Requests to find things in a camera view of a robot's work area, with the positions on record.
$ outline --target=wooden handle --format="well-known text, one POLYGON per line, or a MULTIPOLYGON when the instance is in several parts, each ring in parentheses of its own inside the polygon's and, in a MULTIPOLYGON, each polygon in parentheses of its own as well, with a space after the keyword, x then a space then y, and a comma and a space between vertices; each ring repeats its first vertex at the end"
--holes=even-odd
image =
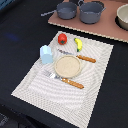
POLYGON ((76 83, 76 82, 71 81, 71 80, 66 79, 66 78, 63 78, 62 81, 67 83, 67 84, 73 85, 73 86, 75 86, 77 88, 80 88, 80 89, 84 88, 84 86, 82 84, 76 83))
POLYGON ((92 58, 89 58, 89 57, 85 57, 85 56, 81 56, 81 55, 78 55, 77 56, 79 59, 82 59, 82 60, 86 60, 86 61, 90 61, 92 63, 95 63, 96 60, 95 59, 92 59, 92 58))

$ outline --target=placemat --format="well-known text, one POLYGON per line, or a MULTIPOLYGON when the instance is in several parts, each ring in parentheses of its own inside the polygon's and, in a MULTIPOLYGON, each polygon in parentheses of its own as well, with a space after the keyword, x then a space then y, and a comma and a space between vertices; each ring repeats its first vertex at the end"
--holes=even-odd
POLYGON ((56 34, 49 46, 52 49, 54 62, 58 57, 63 56, 56 50, 58 48, 75 55, 96 59, 96 63, 81 60, 82 72, 72 78, 83 84, 84 89, 44 76, 42 74, 44 69, 54 73, 54 63, 43 65, 39 58, 11 95, 79 128, 87 128, 113 46, 62 31, 56 34), (58 44, 60 33, 67 35, 67 44, 58 44), (83 49, 80 52, 76 52, 77 45, 74 38, 79 38, 83 42, 83 49))
POLYGON ((76 17, 70 20, 63 20, 58 17, 57 12, 55 12, 48 20, 49 24, 57 25, 60 27, 65 27, 68 29, 73 29, 75 31, 85 32, 105 38, 110 38, 114 40, 119 40, 122 42, 128 42, 128 31, 120 28, 116 22, 118 22, 117 9, 125 5, 126 3, 116 2, 116 1, 105 1, 100 0, 104 3, 106 9, 102 12, 100 20, 95 24, 85 24, 80 21, 79 15, 80 10, 77 7, 76 17))

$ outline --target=dark tabletop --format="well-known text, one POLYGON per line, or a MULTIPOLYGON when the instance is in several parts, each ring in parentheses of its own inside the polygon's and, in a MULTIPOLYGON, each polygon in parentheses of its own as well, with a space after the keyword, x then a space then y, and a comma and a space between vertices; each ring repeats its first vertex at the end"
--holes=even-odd
POLYGON ((0 104, 28 115, 51 128, 74 125, 11 93, 39 58, 39 49, 48 45, 58 31, 114 45, 88 128, 128 127, 128 44, 48 24, 62 0, 16 0, 0 11, 0 104))

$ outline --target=round plate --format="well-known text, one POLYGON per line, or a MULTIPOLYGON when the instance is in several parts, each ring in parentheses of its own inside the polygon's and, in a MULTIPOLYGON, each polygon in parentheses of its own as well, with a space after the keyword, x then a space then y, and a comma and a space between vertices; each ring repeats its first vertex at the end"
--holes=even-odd
POLYGON ((55 62, 54 68, 59 76, 63 78, 72 78, 80 73, 81 62, 73 55, 65 55, 55 62))

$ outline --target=silver fork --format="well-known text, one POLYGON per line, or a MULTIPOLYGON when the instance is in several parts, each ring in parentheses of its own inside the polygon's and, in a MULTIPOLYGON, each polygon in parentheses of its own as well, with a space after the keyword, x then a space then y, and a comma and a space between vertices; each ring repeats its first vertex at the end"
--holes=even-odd
POLYGON ((71 80, 69 80, 67 78, 61 78, 60 76, 57 76, 55 73, 51 73, 51 72, 49 72, 47 70, 44 70, 43 74, 45 76, 49 77, 49 78, 52 78, 52 79, 59 79, 59 80, 65 82, 65 83, 73 85, 73 86, 75 86, 77 88, 80 88, 80 89, 84 88, 84 86, 82 84, 76 83, 76 82, 71 81, 71 80))

